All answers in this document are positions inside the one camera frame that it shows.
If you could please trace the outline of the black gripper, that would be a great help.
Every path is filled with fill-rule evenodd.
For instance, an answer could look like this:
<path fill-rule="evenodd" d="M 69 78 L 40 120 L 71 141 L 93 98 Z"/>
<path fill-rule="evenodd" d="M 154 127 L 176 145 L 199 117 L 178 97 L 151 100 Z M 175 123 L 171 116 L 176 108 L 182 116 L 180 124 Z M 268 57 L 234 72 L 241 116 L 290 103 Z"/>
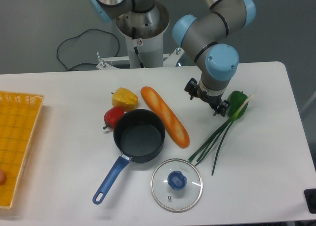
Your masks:
<path fill-rule="evenodd" d="M 202 80 L 197 82 L 196 79 L 191 78 L 187 82 L 184 91 L 190 95 L 190 100 L 192 100 L 194 97 L 197 97 L 208 103 L 214 110 L 213 116 L 219 114 L 220 116 L 225 117 L 226 112 L 231 105 L 228 100 L 222 101 L 222 90 L 211 90 L 204 85 Z"/>

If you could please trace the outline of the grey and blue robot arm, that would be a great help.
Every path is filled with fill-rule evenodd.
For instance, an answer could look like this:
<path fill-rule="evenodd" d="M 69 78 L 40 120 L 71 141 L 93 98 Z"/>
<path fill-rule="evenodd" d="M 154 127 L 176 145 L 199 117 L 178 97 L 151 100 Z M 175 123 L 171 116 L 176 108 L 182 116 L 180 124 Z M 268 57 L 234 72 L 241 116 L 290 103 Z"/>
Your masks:
<path fill-rule="evenodd" d="M 115 21 L 125 36 L 131 68 L 163 65 L 163 33 L 169 25 L 167 9 L 156 0 L 89 0 L 103 22 Z M 185 91 L 208 103 L 225 116 L 230 103 L 222 95 L 237 70 L 239 55 L 220 43 L 229 33 L 251 23 L 256 16 L 253 0 L 206 0 L 210 13 L 201 18 L 185 15 L 172 29 L 172 36 L 201 71 Z"/>

